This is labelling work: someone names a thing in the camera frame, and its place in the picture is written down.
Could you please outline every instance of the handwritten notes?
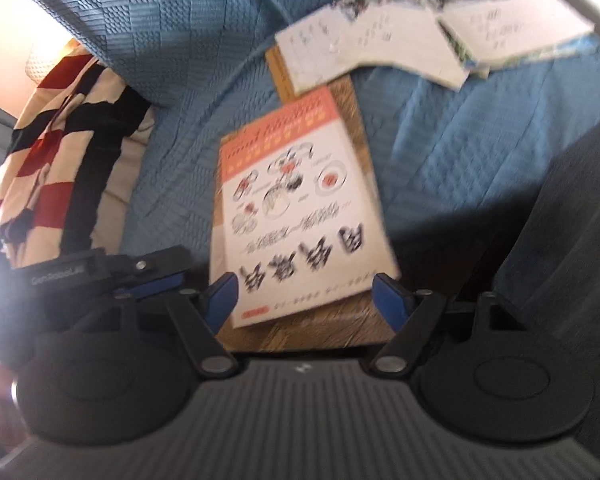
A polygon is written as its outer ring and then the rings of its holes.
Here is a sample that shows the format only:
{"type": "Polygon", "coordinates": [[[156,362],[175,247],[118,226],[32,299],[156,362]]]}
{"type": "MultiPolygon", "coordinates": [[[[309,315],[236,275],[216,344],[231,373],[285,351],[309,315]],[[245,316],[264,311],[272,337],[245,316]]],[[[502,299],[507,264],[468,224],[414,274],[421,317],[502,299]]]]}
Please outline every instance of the handwritten notes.
{"type": "Polygon", "coordinates": [[[594,28],[563,0],[461,2],[446,6],[440,20],[482,64],[574,40],[594,28]]]}
{"type": "Polygon", "coordinates": [[[458,90],[469,68],[497,68],[593,29],[563,0],[456,0],[435,8],[422,0],[337,0],[276,41],[296,94],[369,65],[458,90]]]}
{"type": "MultiPolygon", "coordinates": [[[[456,57],[432,10],[395,4],[390,10],[378,7],[368,11],[359,22],[365,31],[365,48],[363,56],[359,49],[354,51],[352,58],[358,65],[395,66],[454,90],[464,84],[468,71],[456,57]],[[382,24],[382,29],[374,30],[376,24],[382,24]]],[[[346,43],[358,44],[360,39],[346,39],[346,43]]]]}
{"type": "Polygon", "coordinates": [[[350,26],[339,10],[326,6],[276,34],[296,94],[355,68],[340,55],[341,36],[350,26]]]}
{"type": "Polygon", "coordinates": [[[297,94],[368,65],[395,66],[455,90],[468,76],[435,14],[419,5],[392,2],[351,15],[326,6],[276,41],[297,94]]]}

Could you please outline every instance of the bed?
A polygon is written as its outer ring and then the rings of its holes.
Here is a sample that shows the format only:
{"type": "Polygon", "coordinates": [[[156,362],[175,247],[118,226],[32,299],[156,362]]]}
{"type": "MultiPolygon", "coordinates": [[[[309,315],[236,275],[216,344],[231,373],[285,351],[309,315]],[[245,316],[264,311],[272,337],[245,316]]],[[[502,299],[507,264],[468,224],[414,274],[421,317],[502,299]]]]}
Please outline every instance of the bed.
{"type": "MultiPolygon", "coordinates": [[[[35,1],[155,105],[121,251],[183,244],[208,267],[219,139],[280,105],[264,52],[330,0],[35,1]]],[[[552,158],[600,121],[600,42],[459,92],[390,68],[352,79],[403,269],[535,195],[552,158]]]]}

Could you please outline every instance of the gray ribbed surface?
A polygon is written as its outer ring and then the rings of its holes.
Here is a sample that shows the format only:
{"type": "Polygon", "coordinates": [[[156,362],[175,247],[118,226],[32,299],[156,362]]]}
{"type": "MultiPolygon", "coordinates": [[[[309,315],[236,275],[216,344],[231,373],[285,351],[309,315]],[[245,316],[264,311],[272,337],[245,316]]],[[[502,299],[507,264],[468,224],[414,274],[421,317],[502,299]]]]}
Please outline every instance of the gray ribbed surface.
{"type": "Polygon", "coordinates": [[[4,462],[22,480],[405,480],[600,478],[573,439],[488,449],[437,425],[405,384],[357,362],[252,362],[207,382],[177,420],[142,440],[74,449],[31,439],[4,462]]]}

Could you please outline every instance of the red and white striped fabric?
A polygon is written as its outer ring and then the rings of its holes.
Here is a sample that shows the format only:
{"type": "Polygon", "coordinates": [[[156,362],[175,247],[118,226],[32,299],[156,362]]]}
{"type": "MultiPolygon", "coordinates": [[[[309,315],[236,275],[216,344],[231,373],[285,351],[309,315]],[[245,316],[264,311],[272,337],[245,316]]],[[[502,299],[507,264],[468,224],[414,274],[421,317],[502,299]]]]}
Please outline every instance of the red and white striped fabric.
{"type": "Polygon", "coordinates": [[[76,48],[40,83],[0,167],[0,241],[13,267],[116,253],[154,126],[148,101],[76,48]]]}

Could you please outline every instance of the orange book header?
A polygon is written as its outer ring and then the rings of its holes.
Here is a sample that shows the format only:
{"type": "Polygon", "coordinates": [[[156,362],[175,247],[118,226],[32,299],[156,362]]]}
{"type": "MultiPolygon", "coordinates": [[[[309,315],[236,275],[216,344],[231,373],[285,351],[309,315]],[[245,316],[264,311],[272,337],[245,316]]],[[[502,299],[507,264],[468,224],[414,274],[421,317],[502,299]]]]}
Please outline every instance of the orange book header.
{"type": "Polygon", "coordinates": [[[300,137],[339,119],[330,90],[322,86],[279,110],[247,124],[220,148],[222,182],[300,137]]]}

